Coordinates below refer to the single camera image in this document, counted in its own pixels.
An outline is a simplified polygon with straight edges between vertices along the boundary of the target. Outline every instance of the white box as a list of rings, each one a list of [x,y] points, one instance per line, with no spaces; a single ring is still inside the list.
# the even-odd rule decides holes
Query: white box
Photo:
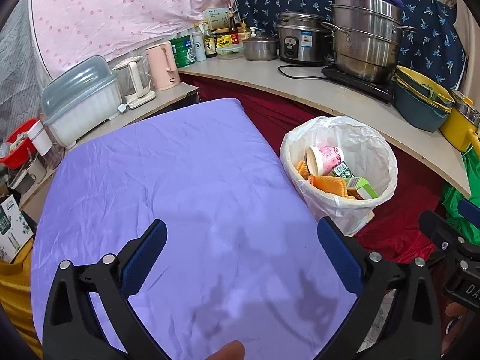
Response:
[[[228,8],[211,8],[202,12],[203,21],[208,21],[212,31],[228,28],[230,23]]]
[[[0,259],[11,263],[20,249],[32,238],[28,226],[12,195],[1,197],[0,201]]]

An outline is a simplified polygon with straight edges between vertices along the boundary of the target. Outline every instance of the dark red cloth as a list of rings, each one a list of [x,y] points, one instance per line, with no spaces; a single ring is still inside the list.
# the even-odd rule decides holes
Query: dark red cloth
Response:
[[[234,97],[268,143],[280,153],[284,135],[321,111],[271,93],[216,79],[182,74],[200,88],[203,101]],[[375,218],[355,236],[362,246],[383,257],[409,263],[415,257],[427,260],[435,246],[418,229],[424,210],[435,210],[443,180],[420,161],[393,147],[398,162],[398,185],[393,198],[374,210]]]

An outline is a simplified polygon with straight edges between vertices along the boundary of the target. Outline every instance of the palm tree print fabric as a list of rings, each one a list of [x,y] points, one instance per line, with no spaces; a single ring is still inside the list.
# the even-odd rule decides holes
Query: palm tree print fabric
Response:
[[[402,0],[401,24],[415,27],[399,48],[398,63],[426,75],[446,88],[457,88],[466,66],[465,51],[454,23],[457,10],[437,0]],[[249,27],[277,37],[279,16],[303,9],[332,21],[332,0],[236,0],[240,17]]]

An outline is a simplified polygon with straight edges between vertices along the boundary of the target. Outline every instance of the white bottle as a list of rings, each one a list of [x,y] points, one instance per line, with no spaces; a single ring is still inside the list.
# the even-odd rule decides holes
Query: white bottle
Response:
[[[60,164],[62,157],[53,146],[40,120],[28,130],[28,138],[32,141],[35,149],[38,150],[38,154],[45,159],[50,169],[55,169]]]
[[[203,45],[203,34],[201,31],[196,31],[191,34],[193,45],[195,46],[195,54],[197,55],[197,62],[205,61],[207,56],[205,54],[205,46]]]

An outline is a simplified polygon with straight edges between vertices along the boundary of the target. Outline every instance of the paper cup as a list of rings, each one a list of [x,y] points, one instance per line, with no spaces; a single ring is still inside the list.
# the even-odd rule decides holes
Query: paper cup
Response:
[[[310,146],[307,149],[308,171],[314,176],[328,175],[344,159],[339,147]]]

